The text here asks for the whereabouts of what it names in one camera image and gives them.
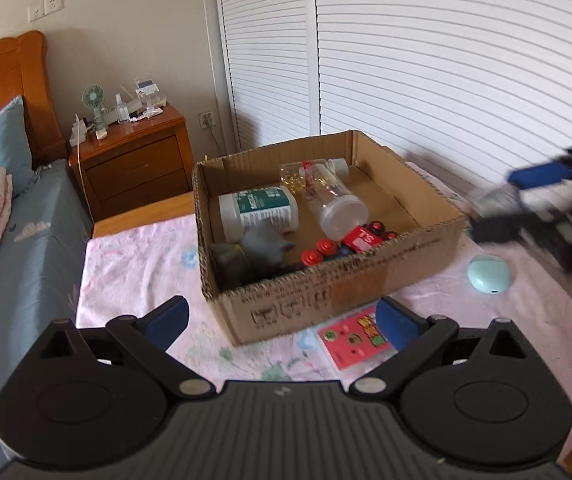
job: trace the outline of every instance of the red booklet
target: red booklet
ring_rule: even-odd
[[[318,334],[338,370],[392,349],[377,329],[374,305],[319,329]]]

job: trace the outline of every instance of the pillow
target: pillow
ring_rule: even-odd
[[[0,167],[13,175],[13,197],[30,189],[37,180],[24,129],[24,100],[21,96],[0,110]]]

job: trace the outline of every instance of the drawer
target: drawer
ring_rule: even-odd
[[[168,137],[111,158],[87,170],[86,174],[102,202],[181,168],[177,140]]]
[[[101,202],[102,217],[115,216],[189,190],[186,174],[183,170],[175,171]]]

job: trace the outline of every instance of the white louvered door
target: white louvered door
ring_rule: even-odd
[[[316,2],[322,133],[363,130],[464,192],[572,145],[572,0]]]
[[[243,150],[309,134],[304,0],[220,0]]]

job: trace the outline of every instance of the electrical socket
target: electrical socket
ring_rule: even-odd
[[[64,0],[44,0],[44,11],[46,14],[57,12],[64,8]]]
[[[28,22],[34,22],[44,17],[44,2],[28,7]]]
[[[198,115],[198,117],[199,117],[199,127],[202,130],[205,130],[206,128],[214,126],[216,124],[215,116],[213,115],[212,110],[202,112]]]

